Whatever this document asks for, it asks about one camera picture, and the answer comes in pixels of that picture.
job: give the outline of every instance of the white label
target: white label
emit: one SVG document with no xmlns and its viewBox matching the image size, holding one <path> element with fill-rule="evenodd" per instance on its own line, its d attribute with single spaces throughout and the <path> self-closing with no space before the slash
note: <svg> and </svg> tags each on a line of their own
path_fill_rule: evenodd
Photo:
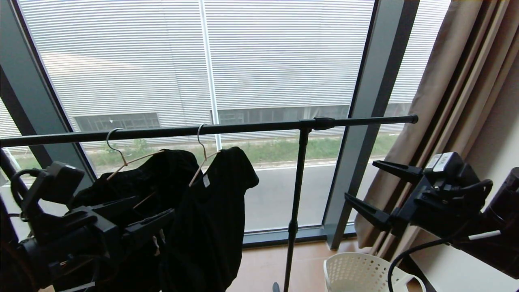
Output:
<svg viewBox="0 0 519 292">
<path fill-rule="evenodd" d="M 431 158 L 431 160 L 429 161 L 429 163 L 427 164 L 427 166 L 425 167 L 425 169 L 433 168 L 436 165 L 436 162 L 438 162 L 438 160 L 440 160 L 441 156 L 442 156 L 441 154 L 436 154 L 435 156 L 433 156 Z"/>
<path fill-rule="evenodd" d="M 436 165 L 434 166 L 434 169 L 432 171 L 434 171 L 434 172 L 444 171 L 445 166 L 447 165 L 447 162 L 449 162 L 450 157 L 453 155 L 453 153 L 454 152 L 443 153 L 442 157 L 440 158 L 440 161 L 438 161 L 438 163 L 436 163 Z"/>
<path fill-rule="evenodd" d="M 203 185 L 206 186 L 206 188 L 209 186 L 209 177 L 207 175 L 203 176 Z"/>
</svg>

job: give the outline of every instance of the metal hanger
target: metal hanger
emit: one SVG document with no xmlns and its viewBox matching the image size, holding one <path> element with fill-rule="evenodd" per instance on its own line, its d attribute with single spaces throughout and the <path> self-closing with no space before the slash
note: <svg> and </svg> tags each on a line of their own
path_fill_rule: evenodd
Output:
<svg viewBox="0 0 519 292">
<path fill-rule="evenodd" d="M 134 163 L 134 162 L 139 161 L 139 160 L 141 160 L 141 159 L 143 159 L 143 158 L 146 158 L 146 157 L 149 157 L 149 156 L 153 156 L 153 155 L 155 155 L 155 154 L 157 154 L 157 153 L 163 152 L 163 150 L 159 150 L 159 151 L 157 151 L 157 152 L 153 152 L 153 153 L 151 153 L 151 154 L 146 154 L 146 155 L 144 155 L 144 156 L 141 156 L 141 157 L 135 158 L 135 159 L 130 160 L 130 161 L 127 162 L 127 161 L 126 161 L 126 158 L 125 158 L 125 156 L 123 155 L 123 153 L 121 152 L 121 150 L 119 150 L 119 149 L 115 149 L 114 147 L 112 147 L 112 146 L 110 145 L 110 135 L 111 135 L 113 132 L 117 131 L 117 130 L 124 130 L 124 129 L 123 129 L 123 128 L 115 128 L 115 129 L 112 129 L 110 132 L 108 132 L 108 135 L 106 135 L 106 144 L 108 145 L 108 147 L 109 147 L 110 149 L 113 149 L 113 150 L 119 152 L 119 154 L 121 154 L 121 158 L 122 158 L 122 162 L 123 162 L 123 164 L 122 164 L 122 165 L 121 165 L 121 166 L 120 166 L 116 171 L 114 171 L 110 176 L 108 176 L 108 177 L 106 178 L 106 180 L 110 180 L 112 177 L 114 177 L 114 175 L 116 175 L 119 171 L 121 171 L 121 169 L 123 169 L 124 167 L 128 166 L 128 164 L 130 164 L 130 163 Z"/>
<path fill-rule="evenodd" d="M 217 155 L 218 153 L 220 153 L 220 150 L 214 152 L 213 154 L 207 156 L 207 152 L 206 152 L 206 147 L 202 144 L 202 142 L 200 142 L 200 130 L 202 130 L 202 127 L 204 126 L 205 124 L 201 124 L 200 127 L 198 127 L 198 131 L 196 133 L 196 138 L 198 140 L 198 144 L 202 145 L 202 148 L 203 148 L 203 161 L 202 163 L 200 164 L 200 167 L 198 167 L 198 170 L 195 172 L 195 175 L 193 176 L 193 178 L 191 179 L 191 181 L 189 182 L 189 187 L 191 187 L 191 185 L 193 185 L 193 182 L 195 182 L 195 179 L 196 177 L 198 176 L 198 174 L 200 173 L 200 171 L 202 170 L 202 166 L 204 165 L 204 163 L 206 163 L 207 159 Z"/>
</svg>

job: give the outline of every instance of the white plastic basket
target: white plastic basket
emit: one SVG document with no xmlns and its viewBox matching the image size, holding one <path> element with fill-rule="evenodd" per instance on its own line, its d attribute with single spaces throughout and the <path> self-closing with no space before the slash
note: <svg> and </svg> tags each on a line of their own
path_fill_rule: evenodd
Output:
<svg viewBox="0 0 519 292">
<path fill-rule="evenodd" d="M 360 253 L 341 253 L 324 261 L 324 276 L 328 292 L 387 292 L 387 270 L 390 263 L 381 258 Z M 393 271 L 393 290 L 408 292 L 407 283 L 418 280 L 422 292 L 425 285 L 418 277 L 399 268 Z"/>
</svg>

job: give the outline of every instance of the hanger hook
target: hanger hook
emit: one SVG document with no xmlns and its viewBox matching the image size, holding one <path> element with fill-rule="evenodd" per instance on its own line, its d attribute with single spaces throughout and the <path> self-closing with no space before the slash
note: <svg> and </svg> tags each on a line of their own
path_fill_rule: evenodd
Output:
<svg viewBox="0 0 519 292">
<path fill-rule="evenodd" d="M 121 150 L 119 149 L 115 149 L 113 148 L 111 145 L 110 145 L 110 135 L 117 131 L 117 130 L 124 130 L 123 128 L 115 128 L 115 129 L 112 129 L 110 132 L 108 132 L 108 135 L 106 135 L 106 145 L 108 145 L 108 147 L 112 150 L 115 150 L 117 152 L 119 152 L 119 154 L 121 154 L 121 158 L 122 158 L 122 161 L 125 163 L 125 166 L 128 165 L 128 163 L 126 162 L 126 159 L 125 159 L 125 156 L 122 154 Z"/>
<path fill-rule="evenodd" d="M 203 148 L 203 158 L 207 159 L 207 153 L 206 153 L 206 147 L 200 142 L 200 130 L 202 130 L 202 127 L 205 124 L 201 124 L 200 127 L 198 127 L 198 131 L 196 132 L 196 139 L 198 140 L 198 144 L 202 145 Z"/>
</svg>

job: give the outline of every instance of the brown curtain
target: brown curtain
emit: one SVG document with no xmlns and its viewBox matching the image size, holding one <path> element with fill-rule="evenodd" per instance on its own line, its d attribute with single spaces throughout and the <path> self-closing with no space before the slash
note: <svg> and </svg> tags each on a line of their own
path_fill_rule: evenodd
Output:
<svg viewBox="0 0 519 292">
<path fill-rule="evenodd" d="M 434 154 L 456 151 L 465 158 L 474 143 L 517 55 L 519 1 L 452 1 L 406 125 L 387 161 L 424 167 Z M 379 171 L 365 201 L 391 212 L 405 201 L 410 185 Z M 418 234 L 408 228 L 399 242 L 378 232 L 360 215 L 355 219 L 359 246 L 391 258 Z"/>
</svg>

